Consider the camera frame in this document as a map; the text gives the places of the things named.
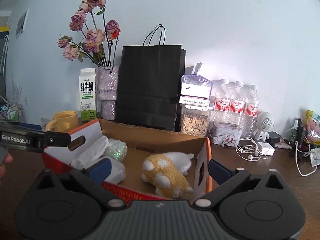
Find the green label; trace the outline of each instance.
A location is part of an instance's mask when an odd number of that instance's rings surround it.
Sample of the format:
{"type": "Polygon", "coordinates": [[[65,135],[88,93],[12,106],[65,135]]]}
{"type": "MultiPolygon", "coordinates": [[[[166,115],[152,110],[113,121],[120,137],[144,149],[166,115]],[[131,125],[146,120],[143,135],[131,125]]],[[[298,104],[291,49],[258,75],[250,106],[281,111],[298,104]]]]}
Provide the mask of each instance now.
{"type": "Polygon", "coordinates": [[[91,121],[96,118],[97,118],[97,111],[96,110],[81,111],[81,120],[82,121],[91,121]]]}

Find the human hand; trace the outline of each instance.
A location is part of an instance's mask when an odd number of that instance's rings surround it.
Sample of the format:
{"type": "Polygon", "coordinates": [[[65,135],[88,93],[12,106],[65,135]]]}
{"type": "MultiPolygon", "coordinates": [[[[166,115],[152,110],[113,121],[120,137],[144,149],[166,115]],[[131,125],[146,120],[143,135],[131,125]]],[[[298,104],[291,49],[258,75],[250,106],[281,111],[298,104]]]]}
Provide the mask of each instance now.
{"type": "MultiPolygon", "coordinates": [[[[4,158],[4,163],[10,163],[10,162],[12,162],[12,160],[13,160],[13,158],[12,158],[12,156],[10,155],[10,154],[8,154],[7,156],[6,156],[6,158],[4,158]]],[[[4,166],[4,163],[2,163],[1,165],[0,165],[0,178],[2,178],[4,175],[5,175],[5,166],[4,166]]]]}

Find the white charger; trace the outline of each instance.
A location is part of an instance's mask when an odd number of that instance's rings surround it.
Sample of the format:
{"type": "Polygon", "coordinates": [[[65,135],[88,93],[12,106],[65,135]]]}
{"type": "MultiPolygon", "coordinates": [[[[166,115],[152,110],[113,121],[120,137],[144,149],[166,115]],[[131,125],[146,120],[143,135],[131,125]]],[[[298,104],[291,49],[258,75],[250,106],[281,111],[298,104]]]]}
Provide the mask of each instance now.
{"type": "Polygon", "coordinates": [[[275,152],[275,149],[269,144],[265,142],[257,142],[259,152],[263,155],[272,156],[275,152]]]}

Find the stuffed animal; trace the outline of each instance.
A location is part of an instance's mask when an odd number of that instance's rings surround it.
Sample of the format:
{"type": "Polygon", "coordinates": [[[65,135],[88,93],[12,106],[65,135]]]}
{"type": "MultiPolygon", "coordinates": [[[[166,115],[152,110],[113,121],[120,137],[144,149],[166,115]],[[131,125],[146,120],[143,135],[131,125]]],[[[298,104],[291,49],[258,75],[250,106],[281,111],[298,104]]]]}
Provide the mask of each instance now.
{"type": "Polygon", "coordinates": [[[151,183],[156,187],[156,195],[158,196],[183,198],[185,194],[193,192],[183,174],[164,154],[151,155],[144,161],[141,178],[144,182],[151,183]]]}
{"type": "Polygon", "coordinates": [[[163,155],[169,157],[174,166],[180,171],[184,176],[188,175],[188,170],[191,167],[191,159],[194,157],[193,154],[185,154],[181,152],[169,152],[163,153],[163,155]]]}

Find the yellow mug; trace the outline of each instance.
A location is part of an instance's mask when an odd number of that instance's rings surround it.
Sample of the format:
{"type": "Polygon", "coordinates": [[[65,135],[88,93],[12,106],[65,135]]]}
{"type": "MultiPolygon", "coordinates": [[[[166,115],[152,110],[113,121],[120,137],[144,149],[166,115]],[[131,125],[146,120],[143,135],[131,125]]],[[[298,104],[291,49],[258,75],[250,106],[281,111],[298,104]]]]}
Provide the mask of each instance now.
{"type": "Polygon", "coordinates": [[[53,116],[53,120],[48,122],[45,130],[51,131],[54,126],[56,132],[68,132],[79,126],[78,113],[76,111],[62,111],[53,116]]]}

